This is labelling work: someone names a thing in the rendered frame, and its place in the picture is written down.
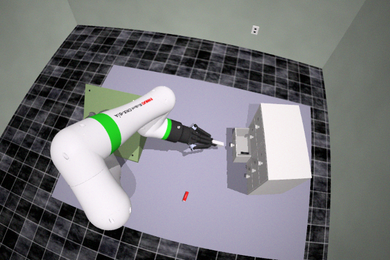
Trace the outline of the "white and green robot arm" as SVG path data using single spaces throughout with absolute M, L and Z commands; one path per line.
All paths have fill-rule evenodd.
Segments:
M 179 141 L 182 123 L 166 118 L 175 103 L 173 91 L 158 86 L 120 107 L 90 112 L 54 136 L 52 162 L 94 226 L 115 230 L 128 221 L 132 205 L 121 186 L 121 166 L 113 152 L 136 132 Z

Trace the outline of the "small white chest of drawers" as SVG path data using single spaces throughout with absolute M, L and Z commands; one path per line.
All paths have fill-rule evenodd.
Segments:
M 268 179 L 247 195 L 282 194 L 312 178 L 302 117 L 298 105 L 260 106 Z

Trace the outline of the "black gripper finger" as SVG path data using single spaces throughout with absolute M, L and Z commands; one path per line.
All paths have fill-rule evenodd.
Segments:
M 214 140 L 213 138 L 211 138 L 211 135 L 209 133 L 207 133 L 206 131 L 199 128 L 196 124 L 194 124 L 192 126 L 192 128 L 197 132 L 196 133 L 193 131 L 192 134 L 198 136 L 198 138 L 224 144 L 223 142 L 220 142 L 220 141 L 217 141 L 217 140 Z
M 207 149 L 211 146 L 217 146 L 217 147 L 222 147 L 224 146 L 223 144 L 221 143 L 218 143 L 218 142 L 214 142 L 214 141 L 208 141 L 208 140 L 204 140 L 204 139 L 200 139 L 200 138 L 197 138 L 195 136 L 193 136 L 191 139 L 193 140 L 196 140 L 197 142 L 196 143 L 200 143 L 200 144 L 206 144 L 206 145 L 190 145 L 191 147 L 191 151 L 195 150 L 195 149 Z

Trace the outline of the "grey drawer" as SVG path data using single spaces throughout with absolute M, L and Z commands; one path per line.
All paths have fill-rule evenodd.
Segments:
M 230 147 L 233 147 L 233 163 L 247 163 L 251 158 L 249 135 L 249 128 L 235 128 L 230 143 Z M 241 152 L 249 152 L 249 155 Z
M 256 136 L 256 129 L 255 129 L 255 118 L 253 119 L 251 125 L 250 125 L 250 135 L 249 139 L 251 139 L 251 150 L 252 150 L 252 155 L 255 153 L 257 150 L 257 136 Z
M 252 178 L 251 168 L 252 168 L 252 159 L 247 163 L 247 174 L 248 175 L 246 175 L 246 178 L 247 178 L 247 192 L 248 193 L 253 190 L 253 178 Z
M 252 169 L 253 172 L 253 189 L 260 185 L 260 177 L 259 177 L 259 166 L 257 164 L 258 161 L 258 151 L 252 157 Z
M 256 115 L 255 115 L 255 129 L 257 131 L 257 144 L 258 147 L 264 140 L 264 130 L 263 130 L 263 120 L 261 115 L 261 106 L 259 107 Z
M 260 184 L 268 179 L 265 142 L 258 149 L 258 166 L 260 169 Z

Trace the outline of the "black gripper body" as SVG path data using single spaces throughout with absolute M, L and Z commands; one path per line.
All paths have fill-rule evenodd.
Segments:
M 192 134 L 193 131 L 196 132 L 192 127 L 187 127 L 183 125 L 183 132 L 178 142 L 182 142 L 188 145 L 196 143 L 196 140 L 191 139 L 193 136 L 198 137 Z

